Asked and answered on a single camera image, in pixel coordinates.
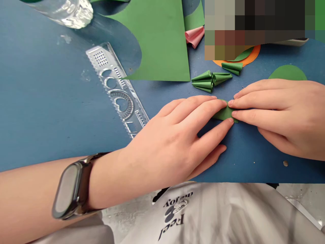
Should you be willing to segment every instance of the blue tabletop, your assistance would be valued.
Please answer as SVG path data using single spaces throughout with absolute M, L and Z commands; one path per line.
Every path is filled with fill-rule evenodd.
M 22 2 L 0 6 L 0 171 L 66 157 L 125 147 L 130 138 L 85 51 L 109 41 L 127 73 L 139 67 L 141 51 L 120 23 L 94 15 L 84 29 L 60 26 Z M 204 39 L 188 46 L 191 77 L 223 72 L 204 60 Z M 325 82 L 325 44 L 302 47 L 262 45 L 257 59 L 213 95 L 230 100 L 242 86 L 293 64 L 310 80 Z M 131 81 L 149 118 L 168 102 L 207 93 L 189 82 Z M 210 121 L 200 134 L 219 121 Z M 279 152 L 254 126 L 240 122 L 223 143 L 227 151 L 196 178 L 206 182 L 325 183 L 325 164 Z M 288 167 L 283 165 L 287 160 Z

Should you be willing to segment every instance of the stencil ruler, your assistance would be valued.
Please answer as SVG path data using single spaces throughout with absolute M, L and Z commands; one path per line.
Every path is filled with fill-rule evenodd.
M 148 123 L 149 117 L 130 81 L 123 79 L 126 73 L 111 44 L 105 42 L 87 50 L 86 54 L 133 139 Z

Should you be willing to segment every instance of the orange paper circle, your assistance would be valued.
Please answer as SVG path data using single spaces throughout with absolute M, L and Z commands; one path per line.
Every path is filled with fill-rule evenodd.
M 243 63 L 243 67 L 244 67 L 245 65 L 250 64 L 257 58 L 258 54 L 260 53 L 260 50 L 261 50 L 261 45 L 255 46 L 253 48 L 253 51 L 250 53 L 250 55 L 247 58 L 237 61 L 237 62 L 231 62 L 231 61 L 227 61 L 227 60 L 213 60 L 213 62 L 218 64 L 220 67 L 221 67 L 221 63 Z

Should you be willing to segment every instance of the green paper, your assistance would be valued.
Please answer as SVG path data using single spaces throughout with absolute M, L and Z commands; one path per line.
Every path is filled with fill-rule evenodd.
M 224 69 L 227 70 L 227 71 L 229 71 L 229 72 L 231 72 L 231 73 L 233 73 L 233 74 L 235 74 L 235 75 L 239 75 L 240 74 L 240 72 L 238 70 L 235 70 L 235 69 L 228 69 L 228 68 L 224 68 Z
M 212 83 L 212 78 L 198 80 L 198 81 L 192 81 L 192 83 L 199 83 L 199 82 L 210 82 L 210 83 Z
M 197 77 L 194 77 L 192 79 L 192 81 L 198 81 L 198 80 L 203 80 L 203 79 L 208 79 L 208 78 L 211 78 L 211 72 L 210 72 L 210 70 L 204 72 L 203 74 L 200 74 Z
M 211 81 L 210 82 L 193 82 L 192 86 L 212 89 L 213 83 Z
M 212 75 L 230 75 L 230 73 L 212 72 Z
M 231 116 L 231 113 L 232 111 L 234 111 L 234 109 L 232 108 L 229 108 L 228 107 L 228 101 L 227 102 L 227 107 L 221 109 L 219 112 L 217 112 L 212 118 L 214 119 L 218 119 L 218 120 L 225 120 L 225 119 L 228 119 L 228 118 L 233 118 Z
M 221 63 L 221 66 L 235 75 L 239 75 L 243 69 L 243 63 Z
M 227 61 L 232 61 L 232 62 L 242 61 L 243 59 L 247 58 L 251 54 L 253 49 L 254 49 L 254 47 L 251 47 L 251 48 L 243 51 L 241 54 L 239 54 L 238 57 L 236 57 L 235 60 L 227 60 Z
M 204 26 L 204 13 L 202 1 L 193 13 L 184 18 L 185 31 Z
M 213 75 L 212 76 L 212 81 L 214 86 L 221 84 L 222 82 L 232 78 L 232 74 L 228 73 L 228 75 Z
M 140 67 L 126 79 L 190 81 L 181 0 L 131 0 L 106 17 L 125 25 L 141 48 Z
M 307 80 L 305 73 L 294 65 L 283 65 L 270 75 L 269 79 Z
M 209 93 L 212 92 L 212 89 L 207 89 L 207 88 L 197 87 L 197 86 L 195 86 L 195 88 L 198 88 L 198 89 L 200 89 L 200 90 L 203 90 L 203 91 L 205 91 L 205 92 L 209 92 Z

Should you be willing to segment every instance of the floor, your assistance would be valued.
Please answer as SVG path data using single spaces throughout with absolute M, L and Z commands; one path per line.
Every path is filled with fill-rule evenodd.
M 289 200 L 297 200 L 321 226 L 325 225 L 325 184 L 280 184 L 277 191 Z M 115 244 L 121 243 L 152 206 L 155 195 L 152 192 L 102 211 L 103 222 L 113 230 Z

